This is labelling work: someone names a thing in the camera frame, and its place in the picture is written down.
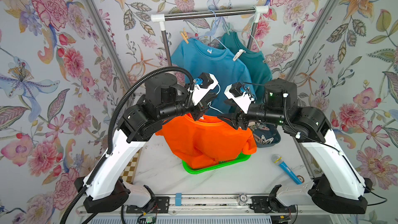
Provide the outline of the beige yellow clothespin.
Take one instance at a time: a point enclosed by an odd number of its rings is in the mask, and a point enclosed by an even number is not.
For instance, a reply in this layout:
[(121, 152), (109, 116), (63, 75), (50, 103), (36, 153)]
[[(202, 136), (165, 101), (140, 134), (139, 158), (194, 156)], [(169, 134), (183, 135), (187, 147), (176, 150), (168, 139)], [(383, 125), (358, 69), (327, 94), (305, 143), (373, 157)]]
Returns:
[(182, 36), (182, 38), (185, 41), (185, 43), (189, 44), (189, 37), (188, 37), (188, 34), (187, 34), (185, 28), (183, 28), (183, 30), (180, 31), (180, 35)]

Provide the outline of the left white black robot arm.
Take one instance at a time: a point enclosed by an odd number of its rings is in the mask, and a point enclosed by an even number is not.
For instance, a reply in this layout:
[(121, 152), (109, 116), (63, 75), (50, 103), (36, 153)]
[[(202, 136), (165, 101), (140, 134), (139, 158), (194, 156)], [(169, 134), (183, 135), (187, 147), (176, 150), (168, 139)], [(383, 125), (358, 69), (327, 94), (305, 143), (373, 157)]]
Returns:
[(61, 223), (67, 219), (80, 198), (93, 219), (126, 205), (148, 213), (156, 205), (156, 196), (148, 186), (131, 185), (121, 173), (135, 154), (175, 117), (190, 114), (199, 120), (216, 97), (218, 81), (213, 74), (197, 78), (178, 66), (162, 67), (139, 79), (121, 98), (108, 128), (108, 147), (94, 169), (75, 180), (77, 196), (67, 207)]

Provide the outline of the mint green wire hanger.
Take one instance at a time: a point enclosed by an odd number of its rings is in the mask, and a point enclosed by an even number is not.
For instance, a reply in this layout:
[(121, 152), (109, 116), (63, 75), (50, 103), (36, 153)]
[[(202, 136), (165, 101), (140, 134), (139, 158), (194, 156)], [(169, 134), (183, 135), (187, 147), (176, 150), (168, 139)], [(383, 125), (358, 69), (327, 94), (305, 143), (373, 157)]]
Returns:
[(257, 7), (254, 7), (255, 10), (255, 14), (254, 14), (254, 20), (251, 24), (251, 28), (250, 28), (250, 34), (249, 34), (249, 40), (248, 40), (248, 44), (247, 44), (247, 49), (248, 50), (252, 50), (252, 46), (253, 43), (256, 44), (257, 48), (260, 50), (261, 48), (259, 47), (258, 41), (255, 38), (255, 34), (256, 34), (256, 30), (257, 30), (257, 26), (258, 23), (260, 21), (260, 14), (257, 12)]

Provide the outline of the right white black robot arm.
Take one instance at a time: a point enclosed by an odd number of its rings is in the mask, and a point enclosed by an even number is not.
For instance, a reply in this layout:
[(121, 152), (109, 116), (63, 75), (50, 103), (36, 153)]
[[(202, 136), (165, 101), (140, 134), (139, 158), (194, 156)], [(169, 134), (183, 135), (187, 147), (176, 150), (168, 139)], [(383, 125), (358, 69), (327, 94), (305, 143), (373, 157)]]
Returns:
[(312, 200), (331, 214), (365, 214), (370, 204), (364, 195), (372, 191), (373, 183), (350, 163), (325, 114), (316, 107), (300, 107), (294, 83), (274, 79), (263, 87), (264, 102), (255, 103), (243, 84), (227, 86), (224, 94), (237, 105), (237, 110), (218, 118), (236, 130), (246, 130), (250, 122), (279, 125), (311, 154), (322, 170), (322, 175), (310, 182), (308, 191), (277, 186), (276, 199), (286, 206)]

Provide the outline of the blue garment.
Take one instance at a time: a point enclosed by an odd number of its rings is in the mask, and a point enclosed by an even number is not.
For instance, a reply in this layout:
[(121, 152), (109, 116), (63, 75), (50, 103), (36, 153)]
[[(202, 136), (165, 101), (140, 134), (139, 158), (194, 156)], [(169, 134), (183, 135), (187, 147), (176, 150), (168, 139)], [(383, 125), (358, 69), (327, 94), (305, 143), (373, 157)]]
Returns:
[[(242, 61), (233, 61), (234, 54), (228, 49), (218, 49), (205, 45), (197, 39), (189, 39), (189, 44), (182, 41), (171, 55), (172, 64), (182, 67), (190, 72), (193, 78), (202, 73), (213, 74), (221, 91), (213, 106), (219, 108), (223, 113), (233, 112), (230, 105), (224, 103), (227, 97), (224, 91), (228, 85), (240, 82), (251, 83), (248, 68)], [(209, 109), (208, 116), (219, 115)]]

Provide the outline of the orange garment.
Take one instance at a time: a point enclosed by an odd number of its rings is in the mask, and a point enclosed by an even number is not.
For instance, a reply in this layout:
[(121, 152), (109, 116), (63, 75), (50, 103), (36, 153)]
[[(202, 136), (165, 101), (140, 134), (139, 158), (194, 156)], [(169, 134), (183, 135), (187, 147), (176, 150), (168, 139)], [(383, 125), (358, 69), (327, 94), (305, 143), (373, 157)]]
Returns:
[(235, 130), (213, 116), (195, 121), (190, 114), (175, 117), (156, 133), (163, 136), (172, 153), (193, 169), (235, 160), (239, 154), (256, 153), (251, 130)]

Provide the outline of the light blue wire hanger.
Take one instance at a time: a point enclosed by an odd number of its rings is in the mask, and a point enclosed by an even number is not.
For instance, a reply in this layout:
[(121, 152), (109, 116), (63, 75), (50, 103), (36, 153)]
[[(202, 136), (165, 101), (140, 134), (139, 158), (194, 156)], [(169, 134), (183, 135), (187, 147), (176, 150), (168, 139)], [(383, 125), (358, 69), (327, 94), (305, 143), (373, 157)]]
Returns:
[(220, 18), (217, 17), (217, 14), (215, 13), (215, 11), (210, 10), (210, 12), (212, 12), (212, 14), (214, 15), (214, 21), (210, 27), (210, 30), (208, 32), (206, 32), (204, 35), (195, 37), (195, 39), (200, 40), (200, 38), (205, 37), (205, 36), (211, 37), (211, 38), (217, 40), (219, 42), (219, 44), (221, 44), (225, 49), (227, 49), (227, 47), (224, 45), (224, 43), (219, 38), (216, 37), (217, 30), (218, 30), (219, 23), (220, 23)]

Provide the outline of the teal embroidered t-shirt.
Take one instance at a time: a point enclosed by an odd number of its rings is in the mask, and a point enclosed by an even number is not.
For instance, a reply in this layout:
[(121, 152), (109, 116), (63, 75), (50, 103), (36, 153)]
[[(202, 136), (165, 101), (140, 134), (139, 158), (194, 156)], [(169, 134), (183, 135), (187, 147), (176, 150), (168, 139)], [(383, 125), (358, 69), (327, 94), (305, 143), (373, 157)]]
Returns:
[(244, 51), (239, 59), (246, 65), (251, 76), (251, 81), (254, 83), (254, 90), (258, 98), (264, 95), (264, 85), (273, 79), (270, 68), (265, 63), (265, 56), (258, 48), (255, 51), (249, 50), (238, 38), (236, 32), (225, 33), (221, 42), (230, 49), (234, 54)]

